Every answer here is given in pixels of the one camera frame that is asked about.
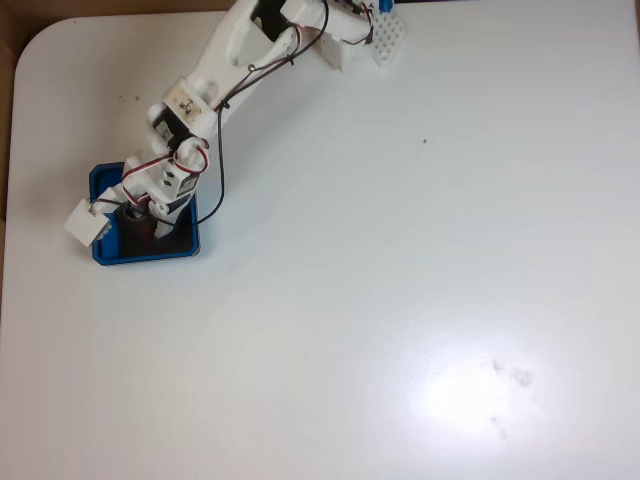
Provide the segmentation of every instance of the white tabletop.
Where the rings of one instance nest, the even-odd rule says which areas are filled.
[[[633,4],[399,6],[388,72],[311,53],[229,120],[200,255],[113,268],[65,218],[221,14],[41,33],[16,76],[0,477],[638,478]]]

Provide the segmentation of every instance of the blue component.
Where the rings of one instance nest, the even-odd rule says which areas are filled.
[[[122,169],[124,163],[106,163],[97,165],[89,174],[89,191],[91,201],[94,202],[107,188],[113,187],[120,183],[122,179]],[[196,204],[196,196],[194,195],[191,202],[186,207],[191,210],[191,223],[195,224],[198,220],[198,208]],[[193,244],[187,251],[164,253],[160,255],[145,255],[140,257],[121,257],[120,241],[118,231],[118,220],[116,214],[107,214],[111,220],[111,230],[97,242],[93,242],[93,259],[103,266],[119,265],[122,263],[150,262],[153,260],[165,260],[169,258],[193,257],[200,251],[200,235],[197,225],[193,225],[192,236]]]
[[[393,0],[379,0],[378,9],[380,13],[389,13],[393,8]]]

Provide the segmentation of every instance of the dust spot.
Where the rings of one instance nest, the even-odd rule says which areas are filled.
[[[509,438],[509,435],[507,435],[507,431],[500,423],[500,419],[498,417],[491,417],[490,420],[491,424],[495,427],[500,437],[502,437],[502,439],[506,441]]]
[[[522,388],[528,388],[533,383],[533,375],[527,370],[516,368],[511,372],[511,378]]]

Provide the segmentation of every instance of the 3d printed arm segment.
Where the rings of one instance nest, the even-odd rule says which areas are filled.
[[[324,27],[323,38],[337,42],[338,48],[369,39],[373,31],[368,9],[351,2],[239,0],[214,31],[195,68],[147,112],[150,151],[129,157],[121,183],[96,202],[81,201],[67,230],[88,246],[109,228],[105,214],[127,205],[138,215],[158,220],[157,238],[169,233],[209,167],[209,141],[222,118],[219,110],[224,106],[228,117],[253,90],[251,86],[236,95],[252,75],[293,58],[288,56],[302,47],[304,27]],[[232,95],[233,101],[227,102]]]

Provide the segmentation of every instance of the blue square base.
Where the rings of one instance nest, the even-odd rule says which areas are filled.
[[[91,201],[94,202],[107,188],[120,183],[124,163],[107,163],[97,165],[89,174],[89,189]],[[169,253],[149,254],[140,256],[122,256],[120,252],[120,229],[116,212],[107,215],[112,228],[97,242],[93,243],[93,259],[103,266],[120,265],[123,263],[150,262],[154,260],[168,260],[171,258],[193,257],[200,251],[200,233],[195,225],[198,219],[196,196],[194,195],[186,209],[191,213],[191,224],[183,226],[180,234],[187,238],[186,243]]]

